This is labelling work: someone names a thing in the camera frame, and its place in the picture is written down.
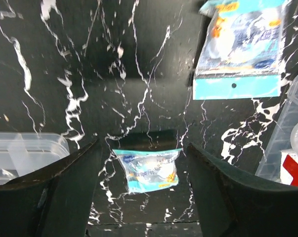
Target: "blue plastic packet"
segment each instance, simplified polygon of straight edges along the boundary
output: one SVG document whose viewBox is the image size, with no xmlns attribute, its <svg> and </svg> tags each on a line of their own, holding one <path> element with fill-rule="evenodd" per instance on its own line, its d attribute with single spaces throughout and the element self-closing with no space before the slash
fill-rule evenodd
<svg viewBox="0 0 298 237">
<path fill-rule="evenodd" d="M 125 171 L 129 194 L 152 192 L 177 185 L 175 160 L 181 150 L 113 150 Z"/>
<path fill-rule="evenodd" d="M 284 25 L 290 1 L 208 0 L 201 7 L 199 12 L 212 20 L 195 71 L 194 99 L 280 94 Z M 271 81 L 262 84 L 261 77 Z M 216 89 L 216 80 L 212 84 L 210 79 L 218 78 L 231 78 L 232 83 L 224 90 Z"/>
</svg>

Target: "red object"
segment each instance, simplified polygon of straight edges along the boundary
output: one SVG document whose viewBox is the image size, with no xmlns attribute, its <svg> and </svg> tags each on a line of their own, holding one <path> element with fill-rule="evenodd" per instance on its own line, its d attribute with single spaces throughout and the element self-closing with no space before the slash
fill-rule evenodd
<svg viewBox="0 0 298 237">
<path fill-rule="evenodd" d="M 294 178 L 291 185 L 298 186 L 298 163 L 290 155 L 287 155 L 284 160 L 283 167 Z"/>
</svg>

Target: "yellow label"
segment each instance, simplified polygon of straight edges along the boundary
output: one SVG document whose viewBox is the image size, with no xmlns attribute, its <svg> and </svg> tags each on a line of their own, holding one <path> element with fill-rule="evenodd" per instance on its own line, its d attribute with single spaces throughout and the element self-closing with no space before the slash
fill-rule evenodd
<svg viewBox="0 0 298 237">
<path fill-rule="evenodd" d="M 276 21 L 271 21 L 271 22 L 269 23 L 269 26 L 270 26 L 270 27 L 275 27 L 275 26 L 279 26 L 280 24 L 281 24 L 281 20 L 278 19 L 278 20 L 276 20 Z"/>
<path fill-rule="evenodd" d="M 159 188 L 168 187 L 170 184 L 160 184 Z"/>
<path fill-rule="evenodd" d="M 239 3 L 238 2 L 233 2 L 227 5 L 221 4 L 217 5 L 216 8 L 219 10 L 219 13 L 222 12 L 230 12 L 230 11 L 235 11 L 239 8 Z"/>
</svg>

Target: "plastic bin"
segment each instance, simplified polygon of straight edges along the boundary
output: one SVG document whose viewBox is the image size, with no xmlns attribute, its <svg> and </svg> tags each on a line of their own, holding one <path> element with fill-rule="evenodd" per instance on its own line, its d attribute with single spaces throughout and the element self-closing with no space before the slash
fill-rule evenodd
<svg viewBox="0 0 298 237">
<path fill-rule="evenodd" d="M 68 143 L 58 134 L 0 133 L 0 184 L 68 155 Z"/>
<path fill-rule="evenodd" d="M 288 90 L 288 98 L 274 128 L 265 154 L 257 168 L 256 175 L 280 182 L 281 150 L 291 149 L 291 132 L 298 123 L 298 76 Z"/>
</svg>

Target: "marble countertop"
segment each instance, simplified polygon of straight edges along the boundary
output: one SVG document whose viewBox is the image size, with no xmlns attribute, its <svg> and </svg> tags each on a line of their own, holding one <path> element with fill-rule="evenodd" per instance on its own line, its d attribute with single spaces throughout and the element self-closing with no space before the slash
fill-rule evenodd
<svg viewBox="0 0 298 237">
<path fill-rule="evenodd" d="M 298 74 L 298 0 L 289 11 L 283 96 L 192 100 L 190 79 L 209 20 L 195 0 L 0 1 L 0 131 L 55 132 L 74 151 L 99 137 L 104 168 L 90 225 L 195 222 L 184 153 L 179 185 L 129 196 L 109 142 L 177 133 L 254 173 Z"/>
</svg>

